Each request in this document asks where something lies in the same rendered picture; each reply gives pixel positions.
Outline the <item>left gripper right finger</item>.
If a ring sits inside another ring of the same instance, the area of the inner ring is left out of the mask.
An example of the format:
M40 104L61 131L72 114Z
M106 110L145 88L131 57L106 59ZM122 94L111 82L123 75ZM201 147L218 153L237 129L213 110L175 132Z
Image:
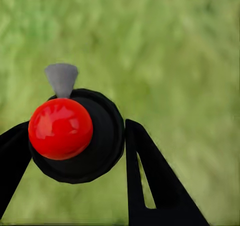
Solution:
M210 226L145 128L125 120L129 226ZM156 209L145 205L139 154Z

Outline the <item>pesticide atomizer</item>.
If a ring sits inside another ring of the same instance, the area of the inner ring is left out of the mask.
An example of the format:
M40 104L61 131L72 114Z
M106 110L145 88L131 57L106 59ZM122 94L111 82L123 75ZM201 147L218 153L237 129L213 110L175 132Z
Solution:
M116 104L102 93L73 89L78 67L48 65L55 95L28 124L28 147L39 169L58 182L81 184L108 173L124 156L125 123Z

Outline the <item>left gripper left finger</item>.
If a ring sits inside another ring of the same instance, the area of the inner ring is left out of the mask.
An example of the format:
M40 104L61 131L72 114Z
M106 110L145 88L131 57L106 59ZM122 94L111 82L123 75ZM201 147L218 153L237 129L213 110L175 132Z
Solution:
M0 220L31 160L29 121L0 135Z

